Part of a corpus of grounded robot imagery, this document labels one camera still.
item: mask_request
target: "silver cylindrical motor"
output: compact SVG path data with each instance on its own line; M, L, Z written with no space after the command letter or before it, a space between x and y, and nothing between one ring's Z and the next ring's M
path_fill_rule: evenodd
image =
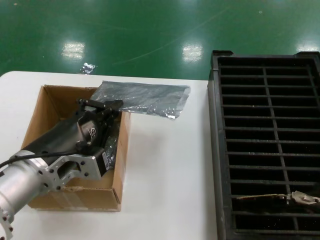
M16 156L29 153L20 151ZM38 170L30 164L31 161L34 159L17 161L0 172L0 240L12 238L11 223L15 214L38 196L43 188Z

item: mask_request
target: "black cable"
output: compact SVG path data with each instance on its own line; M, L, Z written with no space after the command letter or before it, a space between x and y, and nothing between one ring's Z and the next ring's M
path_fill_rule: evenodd
M21 160L27 160L27 159L36 159L36 158L50 158L50 157L61 157L61 156L69 156L73 154L77 154L76 151L61 151L61 152L52 152L52 153L41 153L41 154L31 154L31 155L25 155L25 156L14 156L14 158L11 158L7 161L4 161L0 163L0 169L3 168L6 165L13 164L15 162L21 161Z

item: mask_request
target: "black grid tray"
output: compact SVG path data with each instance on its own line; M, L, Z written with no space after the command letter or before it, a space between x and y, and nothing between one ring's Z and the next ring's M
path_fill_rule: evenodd
M320 214L256 214L235 201L308 193L320 181L319 56L213 51L208 96L220 240L320 239Z

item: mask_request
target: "white table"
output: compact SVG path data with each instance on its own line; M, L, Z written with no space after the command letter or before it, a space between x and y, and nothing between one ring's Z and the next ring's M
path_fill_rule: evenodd
M102 81L189 85L176 121L132 114L121 212L46 212L26 206L16 240L214 240L217 238L207 81L9 72L0 78L3 162L23 142L42 85Z

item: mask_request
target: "packing tape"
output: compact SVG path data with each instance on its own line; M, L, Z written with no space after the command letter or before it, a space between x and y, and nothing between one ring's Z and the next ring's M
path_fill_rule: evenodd
M52 192L51 195L64 209L75 211L88 210L88 208L84 205L80 197L75 192Z

